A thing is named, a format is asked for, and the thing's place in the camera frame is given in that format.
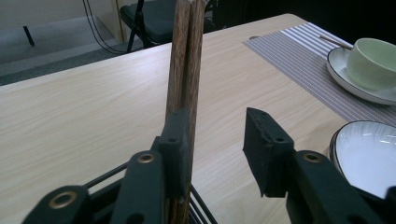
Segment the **black cable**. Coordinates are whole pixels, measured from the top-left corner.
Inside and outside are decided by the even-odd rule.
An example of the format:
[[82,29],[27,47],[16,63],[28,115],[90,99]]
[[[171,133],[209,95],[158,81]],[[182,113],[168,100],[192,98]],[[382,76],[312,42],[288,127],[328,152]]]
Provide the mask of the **black cable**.
[[205,220],[204,215],[201,213],[199,207],[192,198],[190,198],[190,210],[195,211],[195,214],[198,215],[198,217],[202,220],[203,224],[208,224],[207,221]]
[[201,222],[199,221],[198,217],[194,214],[191,206],[189,209],[189,223],[191,224],[201,224]]
[[207,208],[206,204],[204,203],[204,200],[202,200],[201,196],[198,194],[198,191],[195,189],[193,185],[191,185],[191,193],[195,198],[195,201],[198,202],[198,204],[201,206],[202,210],[204,210],[205,215],[209,219],[209,221],[213,224],[217,224],[218,222],[215,220],[213,217],[212,213],[210,213],[209,209]]
[[[100,34],[99,34],[99,32],[98,32],[98,29],[97,29],[97,27],[96,27],[96,24],[95,24],[95,22],[94,22],[93,15],[92,15],[92,11],[91,11],[91,6],[90,6],[89,1],[87,0],[87,4],[86,4],[86,3],[85,3],[85,0],[82,0],[82,3],[84,4],[85,15],[86,15],[86,17],[87,17],[88,24],[90,25],[90,28],[91,28],[93,37],[94,37],[95,40],[96,40],[96,43],[97,43],[102,49],[104,49],[105,51],[107,51],[108,53],[118,54],[118,55],[123,55],[123,54],[128,53],[127,51],[121,51],[121,50],[113,49],[113,48],[111,48],[111,47],[105,42],[105,40],[100,36]],[[104,47],[104,46],[99,42],[99,40],[97,39],[97,37],[96,37],[96,35],[95,35],[95,31],[94,31],[93,28],[92,28],[92,24],[91,24],[91,21],[90,21],[90,16],[89,16],[89,14],[88,14],[87,5],[89,6],[89,9],[90,9],[90,12],[91,12],[92,23],[93,23],[93,25],[94,25],[94,27],[95,27],[95,29],[96,29],[96,33],[100,36],[100,38],[101,38],[101,40],[103,41],[103,43],[105,43],[105,45],[106,45],[109,49],[112,49],[112,50],[114,50],[114,51],[116,51],[116,52],[112,52],[111,50],[109,50],[109,49],[107,49],[106,47]]]
[[122,50],[118,50],[118,49],[113,49],[113,48],[111,48],[111,47],[105,42],[105,40],[104,40],[104,39],[102,38],[102,36],[99,34],[98,28],[96,27],[96,22],[95,22],[95,20],[93,19],[93,15],[92,15],[92,11],[91,11],[91,4],[90,4],[89,0],[86,0],[86,1],[87,1],[88,9],[90,10],[91,20],[92,20],[92,23],[93,23],[93,27],[95,27],[96,33],[99,35],[99,37],[100,37],[100,39],[102,40],[102,42],[103,42],[108,48],[110,48],[110,49],[112,49],[112,50],[114,50],[114,51],[116,51],[116,52],[126,53],[126,51],[122,51]]
[[102,182],[102,181],[110,178],[111,176],[116,175],[117,173],[125,170],[126,167],[127,167],[127,164],[128,163],[125,162],[124,164],[112,169],[111,171],[105,173],[104,175],[100,175],[100,176],[96,177],[94,180],[91,180],[90,182],[88,182],[85,185],[83,185],[83,187],[85,187],[87,189],[92,188],[93,186],[99,184],[100,182]]

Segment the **light green mug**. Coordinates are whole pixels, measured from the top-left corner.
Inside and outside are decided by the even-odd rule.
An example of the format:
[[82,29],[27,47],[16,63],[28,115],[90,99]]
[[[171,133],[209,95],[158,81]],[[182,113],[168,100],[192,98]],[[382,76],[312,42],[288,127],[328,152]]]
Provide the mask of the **light green mug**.
[[346,62],[350,79],[368,90],[396,87],[396,46],[362,38],[356,41]]

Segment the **electrical cord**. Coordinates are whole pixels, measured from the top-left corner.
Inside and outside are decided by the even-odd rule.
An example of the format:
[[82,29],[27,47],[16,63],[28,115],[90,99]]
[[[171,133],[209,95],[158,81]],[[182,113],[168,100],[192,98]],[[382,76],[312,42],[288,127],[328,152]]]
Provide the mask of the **electrical cord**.
[[[118,49],[113,49],[113,48],[111,48],[111,47],[106,43],[106,41],[105,41],[105,40],[102,38],[102,36],[100,35],[100,33],[99,33],[98,29],[97,29],[95,20],[93,19],[92,10],[91,10],[91,5],[90,5],[89,0],[82,0],[82,3],[84,4],[84,10],[85,10],[85,15],[86,15],[87,20],[88,20],[88,24],[89,24],[90,27],[91,27],[91,31],[92,31],[93,37],[95,38],[95,40],[96,40],[96,42],[98,43],[98,45],[99,45],[102,49],[104,49],[105,51],[107,51],[107,52],[109,52],[109,53],[112,53],[112,54],[119,54],[119,55],[122,55],[122,54],[128,53],[127,51],[118,50]],[[90,15],[91,15],[91,20],[92,20],[92,23],[93,23],[93,27],[94,27],[94,29],[96,30],[96,33],[98,34],[98,36],[99,36],[99,38],[102,40],[102,42],[107,46],[107,48],[106,48],[105,46],[103,46],[103,45],[99,42],[98,38],[96,37],[95,31],[93,30],[93,27],[92,27],[92,24],[91,24]]]

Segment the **striped placemat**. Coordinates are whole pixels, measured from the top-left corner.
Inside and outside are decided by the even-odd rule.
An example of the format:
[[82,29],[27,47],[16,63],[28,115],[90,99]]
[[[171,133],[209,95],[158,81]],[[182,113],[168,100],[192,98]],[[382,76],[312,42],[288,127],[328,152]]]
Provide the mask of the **striped placemat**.
[[345,120],[373,120],[396,126],[396,106],[365,101],[332,79],[326,67],[327,54],[338,47],[318,38],[320,35],[351,46],[310,22],[244,44]]

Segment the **white bowl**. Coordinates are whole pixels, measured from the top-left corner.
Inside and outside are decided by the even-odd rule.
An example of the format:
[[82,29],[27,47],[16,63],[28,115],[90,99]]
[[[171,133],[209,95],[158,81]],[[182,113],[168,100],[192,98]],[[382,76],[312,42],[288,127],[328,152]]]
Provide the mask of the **white bowl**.
[[396,105],[396,88],[373,91],[366,90],[352,80],[347,72],[347,58],[350,50],[332,49],[327,56],[327,68],[334,80],[345,90],[359,96],[361,99],[381,105]]
[[368,90],[396,87],[396,45],[373,39],[356,41],[346,62],[349,77]]
[[330,145],[335,167],[354,187],[385,198],[396,186],[396,128],[373,121],[348,123]]

